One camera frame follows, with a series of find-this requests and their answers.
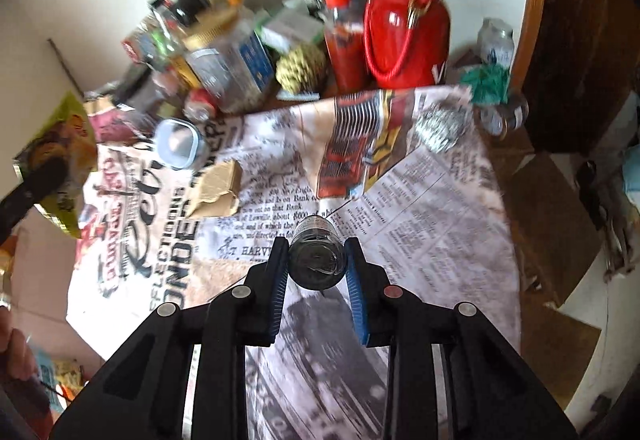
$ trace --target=jar lid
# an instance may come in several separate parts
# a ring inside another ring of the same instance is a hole
[[[489,27],[491,27],[494,32],[498,32],[503,38],[513,37],[513,27],[500,18],[489,18]]]
[[[198,23],[193,27],[192,34],[183,41],[184,46],[189,51],[206,47],[218,36],[229,30],[237,19],[237,8],[207,11],[206,14],[198,16]]]

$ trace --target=newspaper print tablecloth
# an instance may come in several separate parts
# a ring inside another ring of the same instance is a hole
[[[196,178],[162,168],[152,149],[101,146],[69,322],[108,357],[159,303],[206,303],[265,260],[275,236],[321,214],[391,280],[436,305],[476,303],[517,348],[518,272],[478,133],[440,156],[412,133],[446,96],[468,100],[452,87],[378,91],[207,124],[209,163],[243,168],[241,208],[225,219],[186,219]],[[276,343],[247,349],[252,438],[380,436],[387,352],[359,346],[348,301],[344,282],[319,293],[289,280]]]

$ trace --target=plastic bag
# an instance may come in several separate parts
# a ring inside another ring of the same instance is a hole
[[[95,169],[98,152],[94,131],[82,103],[67,93],[42,130],[14,159],[20,181],[51,157],[63,157],[68,173],[63,185],[36,204],[44,216],[65,233],[80,237],[78,215],[82,208],[82,186]]]

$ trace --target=glass jar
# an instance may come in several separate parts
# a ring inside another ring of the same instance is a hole
[[[238,8],[206,14],[184,46],[187,63],[220,111],[241,114],[262,105],[274,73],[252,17]]]
[[[510,91],[505,104],[479,107],[482,128],[498,139],[520,128],[529,115],[527,98],[518,91]]]
[[[333,224],[318,215],[302,220],[289,248],[289,276],[300,287],[326,290],[347,271],[344,246]]]
[[[486,64],[511,68],[513,62],[513,27],[499,18],[485,18],[478,32],[478,55]]]

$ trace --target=snack bag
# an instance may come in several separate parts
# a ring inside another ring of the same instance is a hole
[[[56,380],[65,398],[70,402],[84,388],[82,366],[76,360],[53,359],[56,367]]]
[[[82,209],[82,186],[95,169],[98,151],[94,130],[82,103],[67,93],[42,130],[14,159],[20,181],[50,157],[63,157],[68,165],[64,184],[40,204],[38,210],[74,238],[80,237],[78,215]]]

